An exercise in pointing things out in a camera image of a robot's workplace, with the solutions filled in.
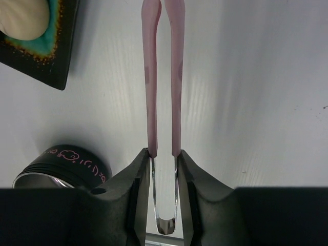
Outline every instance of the black cup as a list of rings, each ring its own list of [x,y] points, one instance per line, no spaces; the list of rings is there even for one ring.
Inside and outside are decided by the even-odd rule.
[[[47,149],[15,179],[14,188],[83,188],[91,190],[110,178],[105,164],[72,145]]]

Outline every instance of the pink handle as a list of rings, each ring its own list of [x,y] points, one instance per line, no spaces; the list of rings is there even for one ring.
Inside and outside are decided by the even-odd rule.
[[[172,155],[181,152],[181,93],[183,44],[185,42],[185,2],[165,0],[166,11],[171,23],[171,93],[172,93]]]
[[[156,32],[161,13],[160,0],[144,0],[141,10],[143,59],[145,62],[148,151],[152,158],[157,156],[157,60]]]

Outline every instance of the plate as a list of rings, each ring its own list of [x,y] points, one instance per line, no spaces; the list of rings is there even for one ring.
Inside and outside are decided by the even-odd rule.
[[[79,0],[48,0],[49,27],[31,41],[0,32],[0,62],[51,87],[64,90]]]

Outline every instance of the teal plate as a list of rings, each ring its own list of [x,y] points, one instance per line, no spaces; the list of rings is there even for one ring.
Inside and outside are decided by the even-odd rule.
[[[64,90],[79,0],[48,0],[49,27],[39,38],[22,41],[0,32],[0,62]]]

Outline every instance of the black container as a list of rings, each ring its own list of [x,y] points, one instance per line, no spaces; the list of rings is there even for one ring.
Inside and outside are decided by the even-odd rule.
[[[91,190],[110,178],[105,164],[72,145],[47,149],[15,179],[14,188],[83,188]]]

